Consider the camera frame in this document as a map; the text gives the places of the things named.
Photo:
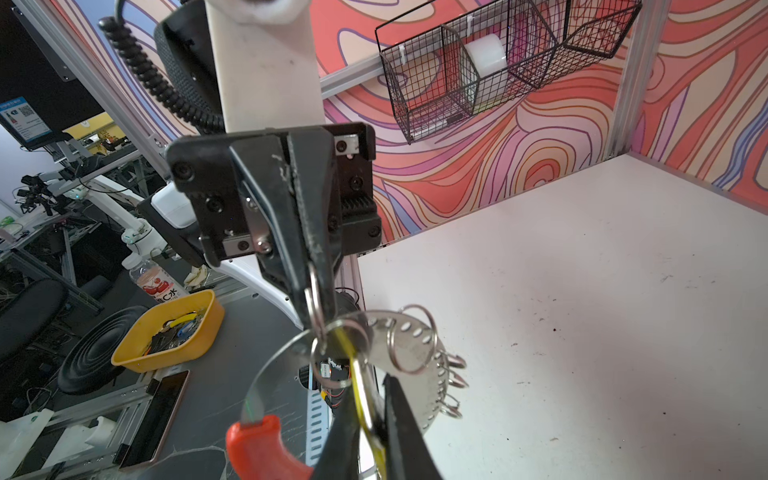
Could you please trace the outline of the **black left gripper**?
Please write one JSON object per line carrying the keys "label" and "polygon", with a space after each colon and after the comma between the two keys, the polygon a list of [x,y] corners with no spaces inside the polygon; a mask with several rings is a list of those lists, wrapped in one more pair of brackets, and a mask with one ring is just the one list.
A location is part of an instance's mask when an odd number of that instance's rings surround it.
{"label": "black left gripper", "polygon": [[253,256],[279,277],[306,328],[336,316],[342,256],[382,241],[373,199],[375,131],[365,123],[183,137],[168,149],[207,260]]}

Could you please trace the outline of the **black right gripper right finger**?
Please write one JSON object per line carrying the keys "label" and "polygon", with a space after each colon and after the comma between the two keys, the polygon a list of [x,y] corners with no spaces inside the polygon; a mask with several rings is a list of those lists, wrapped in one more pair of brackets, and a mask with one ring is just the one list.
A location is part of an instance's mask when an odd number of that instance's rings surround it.
{"label": "black right gripper right finger", "polygon": [[387,375],[385,390],[386,475],[394,480],[439,480],[439,473],[423,439],[400,381]]}

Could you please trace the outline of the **metal keyring disc red grip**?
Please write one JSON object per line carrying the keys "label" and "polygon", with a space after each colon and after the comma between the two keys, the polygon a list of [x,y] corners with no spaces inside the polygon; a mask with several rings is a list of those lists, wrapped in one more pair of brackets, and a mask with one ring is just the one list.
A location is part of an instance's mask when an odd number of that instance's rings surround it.
{"label": "metal keyring disc red grip", "polygon": [[459,373],[467,363],[444,347],[435,319],[426,308],[410,304],[398,311],[348,313],[315,332],[294,337],[255,377],[240,419],[226,436],[229,461],[240,478],[310,479],[328,436],[314,464],[290,453],[283,440],[283,423],[276,413],[277,397],[298,386],[295,376],[307,367],[310,380],[326,392],[335,410],[331,427],[342,402],[355,402],[349,359],[333,336],[333,323],[342,319],[352,320],[366,330],[369,364],[383,400],[384,423],[383,382],[387,375],[400,381],[423,439],[439,415],[461,418],[460,402],[449,391],[467,388],[467,381]]}

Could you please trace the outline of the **yellow plastic key tag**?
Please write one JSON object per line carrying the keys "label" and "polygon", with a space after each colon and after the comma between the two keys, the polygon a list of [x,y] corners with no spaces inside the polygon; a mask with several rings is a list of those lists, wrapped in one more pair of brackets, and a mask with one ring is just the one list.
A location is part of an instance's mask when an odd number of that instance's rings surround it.
{"label": "yellow plastic key tag", "polygon": [[376,474],[379,479],[387,479],[383,400],[369,364],[370,342],[366,330],[349,319],[335,321],[333,327],[334,339],[349,359],[356,415],[371,449]]}

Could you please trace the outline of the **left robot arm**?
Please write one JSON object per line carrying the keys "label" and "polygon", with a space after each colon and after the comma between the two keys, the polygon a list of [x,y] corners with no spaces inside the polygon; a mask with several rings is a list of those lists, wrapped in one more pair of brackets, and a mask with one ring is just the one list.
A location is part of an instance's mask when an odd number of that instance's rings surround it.
{"label": "left robot arm", "polygon": [[344,314],[346,256],[379,245],[372,192],[377,139],[326,119],[307,1],[185,1],[155,40],[154,62],[116,2],[99,28],[148,94],[193,133],[165,160],[195,214],[205,260],[244,259],[244,282],[300,329]]}

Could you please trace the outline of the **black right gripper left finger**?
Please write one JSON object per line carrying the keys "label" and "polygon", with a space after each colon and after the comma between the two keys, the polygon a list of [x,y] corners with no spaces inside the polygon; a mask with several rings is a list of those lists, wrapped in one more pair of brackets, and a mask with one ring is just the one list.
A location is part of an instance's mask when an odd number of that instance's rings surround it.
{"label": "black right gripper left finger", "polygon": [[336,411],[322,454],[311,480],[357,480],[359,478],[360,423],[356,403],[343,401]]}

